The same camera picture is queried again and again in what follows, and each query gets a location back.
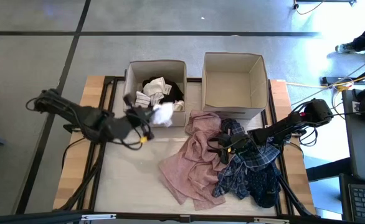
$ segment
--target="gray floor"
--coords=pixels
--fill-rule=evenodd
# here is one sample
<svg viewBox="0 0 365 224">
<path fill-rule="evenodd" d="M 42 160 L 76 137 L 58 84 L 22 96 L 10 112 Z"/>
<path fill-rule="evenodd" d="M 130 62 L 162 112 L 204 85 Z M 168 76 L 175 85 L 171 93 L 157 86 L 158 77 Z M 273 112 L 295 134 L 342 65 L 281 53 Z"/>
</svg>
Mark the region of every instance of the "gray floor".
<svg viewBox="0 0 365 224">
<path fill-rule="evenodd" d="M 0 0 L 0 30 L 75 31 L 84 0 Z M 301 4 L 305 11 L 316 4 Z M 318 37 L 96 36 L 80 37 L 63 96 L 79 102 L 88 75 L 123 75 L 133 60 L 178 59 L 187 75 L 200 77 L 205 52 L 250 52 L 265 57 L 269 78 L 317 85 L 320 77 L 347 75 L 365 55 L 333 52 L 365 29 L 365 0 L 325 3 L 299 16 L 289 1 L 96 0 L 85 31 L 320 32 Z M 0 215 L 14 211 L 45 120 L 24 103 L 41 89 L 57 86 L 73 37 L 0 36 Z M 317 89 L 289 86 L 291 101 Z M 330 102 L 332 93 L 318 98 Z M 69 135 L 56 118 L 27 212 L 52 209 Z M 323 155 L 326 161 L 331 158 Z"/>
</svg>

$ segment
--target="pink cloth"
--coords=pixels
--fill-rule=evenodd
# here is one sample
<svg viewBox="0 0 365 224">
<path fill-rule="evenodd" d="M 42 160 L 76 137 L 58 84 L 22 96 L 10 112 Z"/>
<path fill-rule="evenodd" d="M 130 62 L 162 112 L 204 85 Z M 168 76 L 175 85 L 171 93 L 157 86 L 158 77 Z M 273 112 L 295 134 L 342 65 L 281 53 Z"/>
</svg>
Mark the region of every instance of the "pink cloth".
<svg viewBox="0 0 365 224">
<path fill-rule="evenodd" d="M 161 182 L 169 189 L 178 203 L 190 197 L 195 210 L 213 208 L 225 202 L 223 196 L 213 197 L 219 181 L 217 173 L 227 165 L 220 162 L 216 153 L 207 151 L 207 139 L 220 130 L 221 120 L 210 112 L 191 111 L 186 132 L 192 134 L 177 154 L 159 163 Z"/>
</svg>

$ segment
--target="wooden table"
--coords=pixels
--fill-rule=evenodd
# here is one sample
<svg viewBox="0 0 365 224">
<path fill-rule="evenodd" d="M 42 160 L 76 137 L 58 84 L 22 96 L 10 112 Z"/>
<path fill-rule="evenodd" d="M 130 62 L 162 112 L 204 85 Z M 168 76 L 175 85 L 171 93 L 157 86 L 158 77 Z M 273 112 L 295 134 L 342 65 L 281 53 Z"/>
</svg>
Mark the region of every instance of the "wooden table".
<svg viewBox="0 0 365 224">
<path fill-rule="evenodd" d="M 101 95 L 104 95 L 102 98 L 105 99 L 104 101 L 104 108 L 107 108 L 108 105 L 110 105 L 110 98 L 111 98 L 111 88 L 107 88 L 106 91 L 103 91 L 104 88 L 104 81 L 108 79 L 105 77 L 98 77 L 98 76 L 90 76 L 87 78 L 87 82 L 85 85 L 85 89 L 83 92 L 83 96 L 82 96 L 82 100 L 80 102 L 81 105 L 84 106 L 94 106 L 94 107 L 98 107 L 100 105 L 100 99 L 101 99 Z M 187 116 L 189 116 L 189 110 L 190 109 L 200 109 L 200 108 L 196 108 L 198 107 L 197 105 L 200 105 L 200 103 L 196 102 L 196 100 L 194 99 L 196 97 L 196 95 L 199 95 L 199 99 L 200 97 L 200 92 L 201 92 L 201 83 L 200 83 L 200 79 L 195 80 L 195 79 L 191 79 L 191 81 L 196 81 L 195 83 L 192 83 L 190 85 L 187 86 L 187 102 L 186 102 L 186 107 L 187 107 Z M 277 120 L 283 119 L 284 117 L 287 116 L 287 114 L 291 111 L 291 107 L 290 107 L 290 100 L 289 100 L 289 96 L 288 96 L 288 92 L 287 92 L 287 86 L 285 81 L 283 80 L 271 80 L 270 82 L 270 86 L 272 89 L 272 96 L 273 96 L 273 100 L 274 100 L 274 108 L 275 108 L 275 114 L 277 117 Z M 116 86 L 116 98 L 115 98 L 115 104 L 113 105 L 113 112 L 115 113 L 116 117 L 122 116 L 123 112 L 121 110 L 121 106 L 120 106 L 120 100 L 121 100 L 121 93 L 123 90 L 123 82 L 118 82 L 117 86 Z M 271 113 L 271 109 L 268 106 L 267 109 L 265 110 L 264 113 L 264 118 L 266 118 L 267 123 L 271 124 L 272 123 L 272 113 Z M 262 123 L 262 116 L 261 114 L 258 115 L 256 118 L 247 121 L 246 123 L 243 123 L 243 127 L 245 129 L 253 129 L 253 128 L 262 128 L 263 127 L 263 123 Z M 168 133 L 164 133 L 164 134 L 171 134 L 173 135 L 172 131 L 169 131 Z M 81 138 L 81 134 L 79 133 L 75 133 L 72 135 L 71 137 L 71 141 L 73 142 L 77 139 Z M 75 145 L 74 147 L 71 147 L 67 153 L 67 157 L 65 160 L 65 166 L 64 169 L 62 171 L 62 175 L 60 178 L 60 182 L 59 182 L 59 187 L 58 187 L 58 191 L 57 191 L 57 195 L 55 197 L 55 201 L 54 201 L 54 208 L 59 208 L 61 207 L 66 201 L 67 199 L 75 192 L 76 188 L 79 186 L 79 184 L 81 183 L 82 179 L 83 179 L 83 174 L 85 172 L 86 169 L 86 161 L 88 158 L 88 148 L 89 148 L 90 143 L 88 141 L 82 141 L 81 143 Z M 96 158 L 97 154 L 98 154 L 98 146 L 95 148 L 95 152 L 94 152 L 94 158 Z M 127 149 L 124 149 L 123 153 L 119 153 L 121 155 L 124 156 L 131 156 L 130 151 L 127 151 Z M 140 155 L 143 155 L 142 153 L 145 153 L 145 151 L 143 151 L 141 149 L 141 151 L 139 151 L 139 153 L 141 153 Z M 291 186 L 291 188 L 293 189 L 294 193 L 296 194 L 296 196 L 299 198 L 299 200 L 305 205 L 305 207 L 311 212 L 311 213 L 315 213 L 315 209 L 313 206 L 313 200 L 311 197 L 311 192 L 310 192 L 310 186 L 308 184 L 308 179 L 307 179 L 307 175 L 306 175 L 306 170 L 305 170 L 305 166 L 303 163 L 303 159 L 302 159 L 302 155 L 301 152 L 294 148 L 293 146 L 285 146 L 285 150 L 283 153 L 284 157 L 285 157 L 285 166 L 286 166 L 286 170 L 287 170 L 287 176 L 288 176 L 288 181 L 289 184 Z M 99 188 L 102 189 L 99 193 L 99 195 L 97 196 L 96 194 L 92 194 L 91 191 L 91 187 L 92 187 L 92 183 L 89 185 L 87 191 L 85 192 L 85 198 L 84 201 L 81 203 L 82 204 L 82 208 L 90 208 L 90 199 L 92 199 L 92 197 L 95 197 L 95 199 L 98 199 L 96 201 L 96 206 L 94 208 L 91 209 L 95 209 L 96 212 L 98 211 L 97 209 L 100 208 L 99 211 L 101 212 L 125 212 L 125 213 L 156 213 L 157 210 L 161 210 L 161 208 L 156 208 L 156 206 L 154 206 L 154 208 L 150 208 L 151 203 L 153 204 L 154 202 L 144 202 L 143 203 L 130 203 L 129 200 L 126 200 L 125 205 L 122 204 L 122 202 L 119 200 L 118 201 L 118 206 L 115 207 L 118 210 L 112 210 L 112 206 L 111 204 L 109 204 L 109 202 L 104 202 L 105 201 L 105 195 L 109 195 L 108 192 L 106 192 L 106 187 L 104 182 L 106 182 L 107 180 L 104 179 L 106 178 L 109 174 L 109 168 L 107 164 L 109 164 L 109 157 L 105 157 L 104 160 L 104 165 L 103 165 L 103 169 L 104 169 L 104 174 L 102 175 L 102 177 L 100 178 L 100 186 Z M 123 164 L 123 160 L 126 160 L 126 158 L 124 159 L 120 159 L 119 164 L 122 166 Z M 128 181 L 129 177 L 128 175 L 125 175 L 126 179 L 124 181 Z M 236 200 L 235 196 L 233 195 L 226 195 L 227 197 L 227 202 L 225 203 L 224 207 L 222 205 L 219 205 L 216 208 L 213 208 L 211 210 L 204 210 L 202 212 L 195 212 L 194 210 L 192 210 L 191 206 L 189 203 L 192 202 L 185 202 L 185 204 L 187 205 L 170 205 L 169 207 L 173 208 L 173 212 L 172 213 L 176 213 L 176 212 L 181 212 L 181 211 L 185 211 L 185 212 L 181 212 L 181 214 L 198 214 L 198 215 L 227 215 L 227 216 L 244 216 L 244 215 L 257 215 L 257 216 L 270 216 L 270 215 L 276 215 L 275 213 L 275 209 L 274 208 L 269 208 L 269 209 L 265 209 L 265 208 L 260 208 L 258 206 L 256 206 L 256 204 L 253 204 L 252 198 L 246 198 L 243 201 L 238 201 Z M 287 214 L 288 213 L 288 209 L 285 203 L 285 196 L 283 194 L 283 191 L 281 191 L 280 193 L 280 200 L 281 200 L 281 210 L 282 210 L 282 214 Z M 236 206 L 237 209 L 232 209 L 231 212 L 228 212 L 226 210 L 228 210 L 228 208 L 234 207 Z"/>
</svg>

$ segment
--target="open cardboard box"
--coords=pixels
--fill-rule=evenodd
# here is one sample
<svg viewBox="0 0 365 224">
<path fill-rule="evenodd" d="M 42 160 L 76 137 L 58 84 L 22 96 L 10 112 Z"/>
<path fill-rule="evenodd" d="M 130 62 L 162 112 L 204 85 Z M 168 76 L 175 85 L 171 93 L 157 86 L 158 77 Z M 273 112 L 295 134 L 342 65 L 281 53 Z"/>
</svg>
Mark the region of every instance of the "open cardboard box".
<svg viewBox="0 0 365 224">
<path fill-rule="evenodd" d="M 133 99 L 136 98 L 136 92 L 142 91 L 142 83 L 151 77 L 164 77 L 167 80 L 175 82 L 184 94 L 184 103 L 186 104 L 186 64 L 180 60 L 151 60 L 131 62 L 125 77 L 125 89 L 123 94 L 130 94 Z M 185 126 L 185 107 L 183 111 L 174 111 L 171 126 Z"/>
<path fill-rule="evenodd" d="M 268 102 L 264 59 L 255 54 L 206 53 L 202 108 L 221 118 L 252 119 Z"/>
</svg>

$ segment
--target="floor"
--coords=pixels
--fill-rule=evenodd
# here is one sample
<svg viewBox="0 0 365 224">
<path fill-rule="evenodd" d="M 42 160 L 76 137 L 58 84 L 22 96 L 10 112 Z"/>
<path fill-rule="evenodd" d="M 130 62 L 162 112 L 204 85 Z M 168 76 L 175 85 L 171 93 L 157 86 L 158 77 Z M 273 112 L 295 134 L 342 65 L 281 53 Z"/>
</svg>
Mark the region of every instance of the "floor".
<svg viewBox="0 0 365 224">
<path fill-rule="evenodd" d="M 302 3 L 300 11 L 316 5 Z M 0 215 L 15 212 L 39 137 L 48 131 L 47 115 L 24 107 L 41 90 L 58 86 L 79 102 L 88 75 L 123 75 L 134 60 L 183 60 L 188 77 L 200 77 L 205 52 L 262 54 L 269 78 L 319 85 L 320 77 L 347 75 L 365 63 L 365 54 L 334 53 L 364 29 L 365 0 L 354 7 L 326 2 L 304 16 L 290 1 L 0 0 L 0 137 L 7 141 L 0 147 Z M 318 91 L 288 90 L 292 102 Z M 330 103 L 332 96 L 328 90 L 316 97 Z M 304 149 L 307 167 L 348 155 L 344 123 L 333 122 L 338 130 L 322 129 L 317 148 Z M 52 209 L 70 137 L 64 123 L 55 117 L 26 212 Z M 329 133 L 340 133 L 343 143 L 326 153 L 335 142 Z M 313 185 L 313 194 L 322 191 Z"/>
</svg>

